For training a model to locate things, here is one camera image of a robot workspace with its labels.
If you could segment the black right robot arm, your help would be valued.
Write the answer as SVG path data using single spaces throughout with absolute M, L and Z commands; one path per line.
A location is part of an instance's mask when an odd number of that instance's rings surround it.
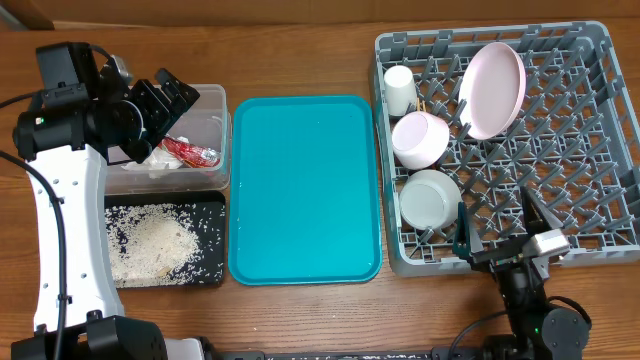
M 589 339 L 592 320 L 576 301 L 547 296 L 544 284 L 549 265 L 568 252 L 570 243 L 562 222 L 530 189 L 520 188 L 523 235 L 512 236 L 486 250 L 463 202 L 453 252 L 471 269 L 489 273 L 498 285 L 505 309 L 462 330 L 447 351 L 449 359 L 580 359 Z M 483 346 L 464 353 L 458 345 L 478 326 L 506 316 L 511 332 L 492 335 Z

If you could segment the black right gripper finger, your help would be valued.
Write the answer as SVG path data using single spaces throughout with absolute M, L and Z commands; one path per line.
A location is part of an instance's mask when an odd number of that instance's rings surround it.
M 545 206 L 531 189 L 526 186 L 521 186 L 520 194 L 524 228 L 528 235 L 537 235 L 563 228 L 563 223 Z
M 464 202 L 458 203 L 457 211 L 457 226 L 452 243 L 453 253 L 463 260 L 472 260 L 475 255 L 484 250 L 482 240 Z

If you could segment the white bowl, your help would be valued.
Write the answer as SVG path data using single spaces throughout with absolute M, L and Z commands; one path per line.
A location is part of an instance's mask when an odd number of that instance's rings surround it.
M 411 175 L 399 195 L 402 219 L 417 230 L 444 228 L 457 220 L 462 201 L 456 183 L 436 170 Z

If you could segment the white tissue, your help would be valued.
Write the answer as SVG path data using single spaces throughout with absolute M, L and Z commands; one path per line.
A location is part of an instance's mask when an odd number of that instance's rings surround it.
M 157 171 L 176 170 L 184 166 L 184 162 L 169 152 L 161 142 L 142 163 L 129 162 L 125 165 L 121 165 L 121 168 L 125 171 L 150 171 L 150 178 L 156 179 L 162 177 L 162 174 L 157 174 Z

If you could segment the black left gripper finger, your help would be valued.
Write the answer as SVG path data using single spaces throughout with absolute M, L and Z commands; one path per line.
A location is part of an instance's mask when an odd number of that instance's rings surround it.
M 170 102 L 162 91 L 146 79 L 138 80 L 131 88 L 131 101 L 143 117 L 146 133 L 143 138 L 151 145 L 158 145 L 173 124 Z
M 200 98 L 195 88 L 180 81 L 166 68 L 156 72 L 155 80 L 160 85 L 160 101 L 174 120 L 179 119 Z

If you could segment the cream cup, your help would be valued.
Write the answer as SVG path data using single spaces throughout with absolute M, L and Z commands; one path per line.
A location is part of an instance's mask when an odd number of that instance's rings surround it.
M 410 107 L 416 107 L 418 98 L 410 68 L 395 65 L 384 74 L 385 99 L 391 116 L 404 116 Z

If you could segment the red snack wrapper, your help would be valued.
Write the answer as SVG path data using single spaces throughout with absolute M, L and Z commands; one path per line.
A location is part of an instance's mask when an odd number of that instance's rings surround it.
M 193 145 L 173 137 L 165 136 L 161 141 L 161 147 L 191 168 L 215 167 L 220 162 L 220 155 L 217 151 L 211 148 Z

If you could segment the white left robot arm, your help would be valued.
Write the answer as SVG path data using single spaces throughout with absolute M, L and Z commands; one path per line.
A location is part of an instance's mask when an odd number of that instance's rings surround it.
M 37 211 L 40 288 L 34 333 L 15 359 L 212 359 L 203 337 L 168 339 L 124 312 L 105 223 L 108 151 L 142 162 L 198 100 L 165 69 L 134 80 L 123 61 L 86 42 L 37 49 L 43 88 L 13 131 L 11 162 L 30 179 Z

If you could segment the large pink plate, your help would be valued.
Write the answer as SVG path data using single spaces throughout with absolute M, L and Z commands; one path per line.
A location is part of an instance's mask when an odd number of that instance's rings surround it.
M 464 72 L 459 89 L 463 125 L 468 135 L 486 140 L 506 130 L 516 119 L 525 95 L 526 72 L 520 56 L 507 44 L 481 48 Z

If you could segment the small pink plate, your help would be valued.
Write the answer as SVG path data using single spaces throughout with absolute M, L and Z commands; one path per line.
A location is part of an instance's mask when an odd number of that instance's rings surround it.
M 393 152 L 405 168 L 423 169 L 444 154 L 449 135 L 449 126 L 444 120 L 426 112 L 411 112 L 392 130 Z

